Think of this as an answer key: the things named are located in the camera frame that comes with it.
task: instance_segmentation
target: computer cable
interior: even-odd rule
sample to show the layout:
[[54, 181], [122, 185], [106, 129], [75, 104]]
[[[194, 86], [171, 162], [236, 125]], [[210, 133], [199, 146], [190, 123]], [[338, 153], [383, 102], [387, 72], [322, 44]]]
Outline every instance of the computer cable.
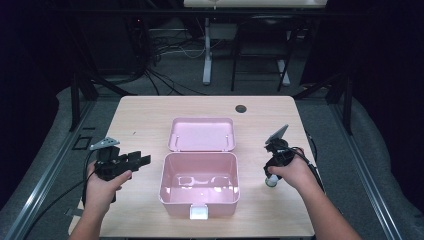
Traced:
[[[213, 46], [211, 46], [211, 49], [218, 46], [221, 42], [224, 42], [224, 41], [222, 39], [219, 40], [217, 43], [215, 43]], [[175, 48], [178, 48], [178, 49], [181, 49], [181, 50], [180, 51], [178, 51], [178, 50], [177, 51], [165, 51], [163, 53], [158, 53], [158, 55], [162, 56], [162, 55], [166, 55], [166, 54], [184, 53], [188, 58], [195, 59], [195, 58], [201, 57], [203, 55], [203, 53], [206, 51], [205, 47], [203, 49], [184, 49], [181, 46], [175, 46]], [[192, 55], [188, 54], [188, 52], [200, 52], [200, 53], [192, 56]]]
[[144, 75], [145, 75], [145, 76], [146, 76], [146, 77], [150, 80], [150, 82], [152, 83], [153, 87], [155, 88], [156, 95], [160, 96], [159, 89], [158, 89], [158, 87], [156, 86], [155, 81], [153, 81], [152, 77], [150, 76], [150, 71], [149, 71], [149, 70], [147, 70], [147, 71], [144, 73]]
[[189, 46], [194, 46], [194, 45], [198, 45], [199, 47], [204, 48], [205, 45], [203, 43], [203, 41], [199, 40], [199, 39], [194, 39], [194, 38], [187, 38], [184, 39], [181, 42], [175, 42], [175, 43], [169, 43], [170, 39], [173, 39], [175, 37], [155, 37], [152, 38], [152, 47], [154, 48], [154, 57], [156, 58], [156, 62], [159, 62], [161, 60], [161, 55], [166, 54], [167, 52], [169, 52], [170, 49], [180, 49], [180, 48], [187, 48]]
[[204, 96], [207, 96], [208, 94], [206, 94], [206, 93], [202, 93], [202, 92], [199, 92], [199, 91], [196, 91], [196, 90], [193, 90], [193, 89], [191, 89], [191, 88], [188, 88], [188, 87], [186, 87], [186, 86], [184, 86], [184, 85], [182, 85], [182, 84], [180, 84], [180, 83], [178, 83], [178, 82], [176, 82], [176, 81], [174, 81], [174, 80], [172, 80], [169, 76], [167, 76], [167, 75], [164, 75], [164, 74], [161, 74], [161, 73], [159, 73], [159, 72], [156, 72], [156, 71], [154, 71], [152, 68], [147, 68], [147, 71], [146, 71], [146, 77], [148, 77], [152, 82], [153, 82], [153, 79], [152, 79], [152, 77], [156, 77], [158, 80], [160, 80], [161, 82], [163, 82], [166, 86], [168, 86], [170, 89], [171, 89], [171, 92], [170, 93], [168, 93], [168, 95], [170, 95], [172, 92], [175, 92], [175, 93], [177, 93], [178, 95], [181, 95], [181, 96], [184, 96], [184, 94], [183, 93], [181, 93], [180, 91], [178, 91], [177, 89], [175, 89], [175, 85], [177, 85], [177, 86], [180, 86], [180, 87], [182, 87], [182, 88], [184, 88], [184, 89], [186, 89], [186, 90], [189, 90], [189, 91], [191, 91], [191, 92], [194, 92], [194, 93], [197, 93], [197, 94], [199, 94], [199, 95], [204, 95]]
[[90, 179], [90, 177], [93, 175], [95, 171], [93, 171], [88, 177], [87, 177], [87, 166], [88, 166], [88, 161], [91, 157], [91, 155], [93, 154], [94, 151], [90, 151], [84, 161], [84, 169], [85, 171], [83, 171], [83, 180], [79, 181], [78, 183], [76, 183], [75, 185], [73, 185], [72, 187], [70, 187], [68, 190], [66, 190], [64, 193], [62, 193], [59, 197], [57, 197], [55, 200], [53, 200], [40, 214], [38, 214], [38, 216], [35, 218], [35, 220], [31, 223], [31, 225], [29, 226], [28, 230], [26, 231], [24, 238], [23, 239], [27, 239], [29, 234], [31, 233], [32, 229], [35, 227], [35, 225], [38, 223], [38, 221], [40, 221], [40, 219], [44, 216], [44, 214], [46, 214], [46, 212], [53, 206], [55, 205], [59, 200], [61, 200], [65, 195], [67, 195], [68, 193], [70, 193], [72, 190], [74, 190], [75, 188], [77, 188], [79, 185], [84, 184], [86, 185], [88, 180]]
[[[203, 37], [205, 37], [205, 32], [204, 32], [204, 30], [203, 30], [203, 28], [202, 28], [202, 26], [201, 26], [198, 18], [196, 18], [196, 22], [197, 22], [197, 24], [199, 26], [200, 31], [202, 32]], [[206, 51], [206, 46], [204, 44], [202, 44], [203, 45], [203, 49], [201, 49], [201, 50], [195, 50], [195, 49], [194, 50], [187, 50], [187, 49], [184, 49], [184, 47], [183, 47], [183, 44], [185, 44], [187, 42], [196, 42], [196, 41], [198, 41], [197, 38], [196, 39], [195, 38], [190, 38], [190, 39], [187, 39], [187, 40], [185, 40], [185, 41], [183, 41], [183, 42], [181, 42], [179, 44], [176, 44], [175, 46], [170, 45], [170, 46], [164, 47], [164, 49], [169, 49], [171, 47], [175, 47], [175, 48], [181, 49], [181, 51], [172, 51], [172, 52], [168, 52], [168, 51], [163, 52], [162, 51], [162, 52], [160, 52], [160, 50], [162, 50], [162, 49], [156, 48], [155, 56], [154, 56], [155, 62], [160, 61], [162, 55], [164, 55], [164, 54], [170, 54], [170, 53], [180, 53], [180, 52], [183, 52], [189, 58], [198, 58], [198, 57], [202, 56], [203, 53]], [[198, 54], [198, 55], [195, 55], [195, 56], [191, 56], [190, 54], [188, 54], [188, 52], [191, 52], [191, 51], [201, 51], [201, 53]]]
[[309, 142], [312, 144], [312, 146], [314, 147], [314, 159], [315, 159], [315, 163], [317, 163], [318, 161], [318, 149], [317, 149], [317, 145], [315, 144], [314, 139], [312, 138], [311, 134], [308, 133], [308, 131], [305, 130], [306, 136], [308, 137]]

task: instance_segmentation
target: black cable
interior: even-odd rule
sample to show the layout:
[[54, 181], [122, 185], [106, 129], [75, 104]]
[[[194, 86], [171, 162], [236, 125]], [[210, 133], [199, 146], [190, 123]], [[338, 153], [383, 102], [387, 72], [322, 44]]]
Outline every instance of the black cable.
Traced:
[[[196, 18], [196, 21], [197, 21], [197, 23], [198, 23], [198, 25], [199, 25], [199, 27], [200, 27], [200, 30], [202, 31], [202, 33], [203, 33], [203, 36], [205, 36], [205, 33], [204, 33], [204, 30], [202, 29], [202, 26], [201, 26], [201, 24], [200, 24], [200, 22], [199, 22], [199, 20]], [[189, 38], [189, 39], [186, 39], [186, 40], [184, 40], [184, 41], [182, 41], [181, 43], [178, 43], [175, 47], [176, 48], [182, 48], [182, 46], [184, 46], [184, 44], [186, 44], [186, 43], [188, 43], [188, 42], [190, 42], [191, 44], [193, 44], [194, 42], [202, 42], [202, 41], [200, 41], [198, 38], [193, 38], [193, 37], [191, 37], [191, 38]], [[169, 48], [171, 48], [171, 47], [173, 47], [172, 45], [168, 45], [167, 47], [165, 47], [164, 49], [167, 51]], [[154, 52], [155, 52], [155, 56], [153, 56], [154, 57], [154, 59], [155, 59], [155, 62], [158, 62], [158, 61], [160, 61], [160, 59], [161, 59], [161, 55], [162, 54], [164, 54], [164, 53], [166, 53], [166, 51], [162, 51], [162, 52], [159, 52], [159, 51], [157, 51], [157, 50], [155, 50]]]
[[31, 226], [29, 227], [29, 229], [27, 230], [27, 232], [25, 233], [24, 239], [26, 239], [28, 237], [28, 235], [31, 233], [32, 229], [34, 228], [35, 224], [37, 224], [37, 222], [41, 219], [41, 217], [54, 205], [56, 204], [60, 199], [62, 199], [63, 196], [65, 196], [66, 194], [68, 194], [69, 192], [71, 192], [72, 190], [74, 190], [76, 187], [78, 187], [79, 185], [81, 185], [82, 183], [84, 183], [84, 180], [79, 181], [77, 184], [75, 184], [74, 186], [72, 186], [70, 189], [68, 189], [67, 191], [65, 191], [64, 193], [62, 193], [59, 197], [57, 197], [52, 203], [50, 203], [38, 216], [37, 218], [34, 220], [34, 222], [32, 222]]
[[87, 157], [85, 157], [84, 167], [83, 167], [83, 172], [82, 172], [82, 180], [87, 179], [88, 161], [90, 160], [90, 157], [93, 153], [94, 153], [94, 151], [90, 150], [90, 152], [88, 152], [88, 154], [87, 154]]
[[46, 214], [46, 212], [53, 206], [55, 205], [60, 199], [62, 199], [66, 194], [70, 193], [72, 190], [74, 190], [75, 188], [77, 188], [79, 185], [81, 184], [87, 184], [88, 180], [90, 179], [90, 177], [93, 175], [93, 173], [95, 171], [93, 171], [90, 176], [88, 176], [87, 178], [87, 167], [88, 167], [88, 161], [91, 157], [91, 155], [93, 154], [94, 151], [90, 151], [84, 161], [84, 171], [83, 171], [83, 180], [79, 181], [78, 183], [76, 183], [75, 185], [73, 185], [71, 188], [69, 188], [68, 190], [66, 190], [64, 193], [62, 193], [59, 197], [57, 197], [53, 202], [51, 202], [38, 216], [37, 218], [31, 223], [30, 227], [28, 228], [28, 230], [25, 233], [25, 236], [23, 239], [27, 239], [28, 235], [31, 233], [32, 229], [35, 227], [35, 225], [38, 223], [38, 221], [40, 221], [41, 217], [44, 216], [44, 214]]
[[312, 138], [311, 134], [308, 133], [308, 131], [305, 130], [306, 136], [308, 137], [309, 141], [312, 143], [312, 146], [314, 147], [314, 159], [315, 159], [315, 163], [317, 163], [318, 161], [318, 149], [317, 149], [317, 145], [315, 144], [314, 139]]
[[146, 77], [150, 80], [150, 82], [152, 83], [153, 87], [155, 88], [155, 90], [156, 90], [156, 94], [157, 94], [158, 96], [160, 96], [159, 89], [158, 89], [158, 87], [156, 86], [155, 82], [153, 81], [152, 77], [150, 76], [150, 71], [149, 71], [149, 70], [147, 70], [147, 71], [146, 71], [146, 73], [145, 73], [145, 75], [146, 75]]
[[[168, 45], [166, 47], [163, 47], [161, 49], [157, 49], [155, 50], [155, 59], [157, 61], [160, 61], [162, 59], [162, 55], [167, 54], [167, 53], [177, 53], [177, 52], [183, 52], [186, 54], [186, 56], [191, 57], [191, 58], [195, 58], [195, 57], [200, 57], [201, 55], [203, 55], [203, 53], [205, 52], [204, 46], [203, 49], [185, 49], [190, 45], [186, 45], [184, 46], [184, 44], [177, 44], [177, 45]], [[170, 52], [169, 50], [171, 49], [179, 49], [179, 51], [175, 51], [175, 52]], [[189, 56], [187, 54], [188, 51], [202, 51], [201, 54], [199, 54], [198, 56]]]
[[134, 82], [134, 81], [138, 80], [139, 78], [141, 78], [144, 75], [145, 71], [146, 71], [145, 69], [139, 69], [135, 73], [133, 73], [131, 76], [129, 76], [128, 78], [119, 79], [119, 80], [107, 80], [107, 81], [114, 84], [114, 85], [120, 85], [120, 84]]
[[[197, 43], [197, 42], [199, 42], [199, 46], [201, 46], [201, 47], [203, 47], [203, 50], [198, 50], [198, 49], [185, 49], [185, 48], [187, 48], [188, 46], [190, 46], [190, 45], [194, 45], [194, 43]], [[226, 45], [226, 41], [223, 41], [223, 40], [219, 40], [215, 45], [213, 45], [211, 48], [216, 48], [217, 46], [220, 46], [220, 45]], [[174, 44], [172, 44], [172, 45], [166, 45], [166, 44], [164, 44], [164, 47], [162, 47], [161, 49], [158, 49], [158, 50], [155, 50], [155, 54], [156, 54], [156, 57], [157, 58], [161, 58], [161, 56], [160, 55], [163, 55], [163, 54], [166, 54], [166, 53], [168, 53], [168, 50], [170, 50], [170, 49], [172, 49], [172, 48], [176, 48], [176, 49], [181, 49], [181, 52], [187, 52], [187, 51], [205, 51], [205, 49], [204, 49], [204, 43], [202, 43], [202, 42], [200, 42], [199, 40], [197, 40], [197, 39], [193, 39], [193, 38], [191, 38], [191, 39], [187, 39], [187, 40], [185, 40], [185, 41], [182, 41], [182, 42], [180, 42], [180, 43], [174, 43]]]
[[202, 92], [198, 92], [198, 91], [196, 91], [196, 90], [193, 90], [193, 89], [190, 89], [190, 88], [188, 88], [188, 87], [186, 87], [186, 86], [184, 86], [184, 85], [182, 85], [182, 84], [179, 84], [178, 82], [175, 82], [174, 80], [172, 80], [170, 77], [168, 77], [168, 76], [166, 76], [166, 75], [164, 75], [164, 74], [161, 74], [161, 73], [158, 73], [158, 72], [156, 72], [156, 71], [154, 71], [154, 70], [152, 70], [151, 68], [149, 68], [149, 70], [148, 70], [149, 72], [151, 72], [152, 74], [154, 74], [158, 79], [160, 79], [160, 80], [162, 80], [163, 81], [163, 79], [165, 79], [165, 80], [168, 80], [168, 81], [170, 81], [170, 82], [172, 82], [173, 84], [176, 84], [176, 85], [178, 85], [178, 86], [180, 86], [180, 87], [182, 87], [182, 88], [184, 88], [184, 89], [187, 89], [187, 90], [189, 90], [189, 91], [191, 91], [191, 92], [194, 92], [194, 93], [197, 93], [197, 94], [200, 94], [200, 95], [205, 95], [205, 96], [207, 96], [208, 94], [206, 94], [206, 93], [202, 93]]
[[303, 159], [303, 161], [306, 162], [306, 164], [308, 165], [309, 169], [311, 170], [312, 174], [314, 174], [315, 179], [317, 180], [318, 185], [320, 186], [320, 188], [322, 189], [322, 191], [325, 193], [324, 190], [324, 185], [322, 184], [321, 178], [318, 174], [317, 168], [311, 163], [311, 161], [309, 161], [309, 159], [306, 158], [303, 150], [301, 148], [298, 147], [292, 147], [292, 148], [287, 148], [289, 151], [293, 152], [294, 154], [298, 155], [301, 159]]
[[155, 38], [153, 38], [153, 44], [156, 47], [160, 47], [160, 45], [162, 45], [164, 47], [170, 48], [170, 47], [190, 46], [190, 45], [193, 45], [194, 43], [198, 42], [199, 46], [204, 46], [204, 43], [202, 43], [200, 40], [194, 39], [194, 38], [184, 39], [181, 42], [175, 42], [175, 43], [172, 43], [172, 44], [168, 44], [169, 39], [181, 39], [181, 38], [177, 38], [177, 37], [155, 37]]

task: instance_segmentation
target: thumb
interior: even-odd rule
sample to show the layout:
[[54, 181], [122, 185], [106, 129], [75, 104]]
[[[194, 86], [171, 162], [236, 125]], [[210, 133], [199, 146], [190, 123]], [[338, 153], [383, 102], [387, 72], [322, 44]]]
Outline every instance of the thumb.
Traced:
[[281, 175], [284, 174], [284, 168], [283, 167], [270, 166], [270, 167], [268, 167], [268, 172], [271, 173], [271, 174], [281, 176]]
[[124, 184], [128, 179], [130, 179], [131, 176], [132, 176], [131, 170], [127, 170], [121, 175], [110, 180], [110, 182], [112, 182], [113, 186], [115, 186], [118, 189], [122, 184]]

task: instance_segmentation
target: pink plastic box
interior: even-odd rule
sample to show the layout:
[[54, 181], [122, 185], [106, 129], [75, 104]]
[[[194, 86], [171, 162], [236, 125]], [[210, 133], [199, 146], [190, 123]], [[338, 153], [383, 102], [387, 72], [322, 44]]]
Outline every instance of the pink plastic box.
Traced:
[[233, 121], [176, 118], [164, 161], [159, 198], [171, 216], [233, 215], [240, 198]]

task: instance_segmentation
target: forearm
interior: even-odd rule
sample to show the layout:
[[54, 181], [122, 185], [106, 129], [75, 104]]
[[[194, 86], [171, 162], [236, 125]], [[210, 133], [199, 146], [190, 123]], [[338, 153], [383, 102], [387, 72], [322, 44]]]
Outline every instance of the forearm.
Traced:
[[361, 239], [318, 185], [299, 191], [317, 239]]
[[70, 240], [99, 239], [104, 215], [84, 212], [69, 237]]

